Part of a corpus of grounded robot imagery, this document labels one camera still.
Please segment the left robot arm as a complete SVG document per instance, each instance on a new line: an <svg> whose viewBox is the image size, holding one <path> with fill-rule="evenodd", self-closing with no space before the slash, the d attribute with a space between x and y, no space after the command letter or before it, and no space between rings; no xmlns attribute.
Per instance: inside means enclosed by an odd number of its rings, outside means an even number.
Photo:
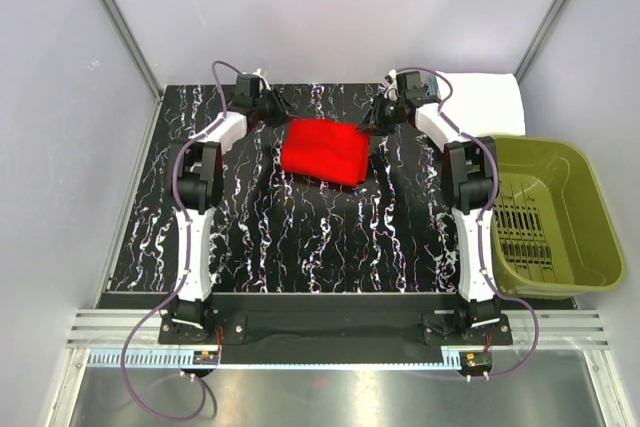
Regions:
<svg viewBox="0 0 640 427"><path fill-rule="evenodd" d="M213 122L171 145L166 193L178 226L178 270L163 319L193 342L206 342L219 332L212 305L209 242L224 189L223 155L258 124L275 128L291 119L291 105L276 89L237 92Z"/></svg>

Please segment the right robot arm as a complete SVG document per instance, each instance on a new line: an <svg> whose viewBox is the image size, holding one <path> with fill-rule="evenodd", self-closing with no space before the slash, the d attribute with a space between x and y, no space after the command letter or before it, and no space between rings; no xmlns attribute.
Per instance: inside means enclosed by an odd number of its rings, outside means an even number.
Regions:
<svg viewBox="0 0 640 427"><path fill-rule="evenodd" d="M443 106L414 100L374 97L358 125L363 134L387 136L410 123L437 142L442 152L441 193L454 216L460 257L458 306L452 330L466 343L476 343L500 320L500 302L491 260L491 222L498 193L495 141L460 129Z"/></svg>

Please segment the red t-shirt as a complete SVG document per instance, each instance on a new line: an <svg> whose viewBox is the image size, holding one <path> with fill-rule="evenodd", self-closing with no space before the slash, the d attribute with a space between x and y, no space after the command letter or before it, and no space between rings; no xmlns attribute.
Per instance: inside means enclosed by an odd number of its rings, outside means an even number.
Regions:
<svg viewBox="0 0 640 427"><path fill-rule="evenodd" d="M369 137L355 124L329 119L291 122L281 150L283 171L347 187L364 182Z"/></svg>

